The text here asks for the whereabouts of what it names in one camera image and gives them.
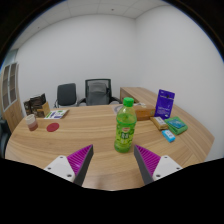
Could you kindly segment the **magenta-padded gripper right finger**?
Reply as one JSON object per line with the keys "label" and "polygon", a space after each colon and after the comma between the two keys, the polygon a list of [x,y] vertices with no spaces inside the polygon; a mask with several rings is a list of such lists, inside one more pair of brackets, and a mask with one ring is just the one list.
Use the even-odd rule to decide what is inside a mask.
{"label": "magenta-padded gripper right finger", "polygon": [[159,156],[139,145],[134,146],[134,156],[145,185],[182,169],[168,155]]}

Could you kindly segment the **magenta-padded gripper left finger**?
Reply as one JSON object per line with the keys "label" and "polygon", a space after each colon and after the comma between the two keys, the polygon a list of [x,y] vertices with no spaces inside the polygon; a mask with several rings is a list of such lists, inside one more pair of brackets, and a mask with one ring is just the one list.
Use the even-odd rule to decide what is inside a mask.
{"label": "magenta-padded gripper left finger", "polygon": [[59,155],[44,170],[81,186],[93,154],[93,145],[88,145],[69,156]]}

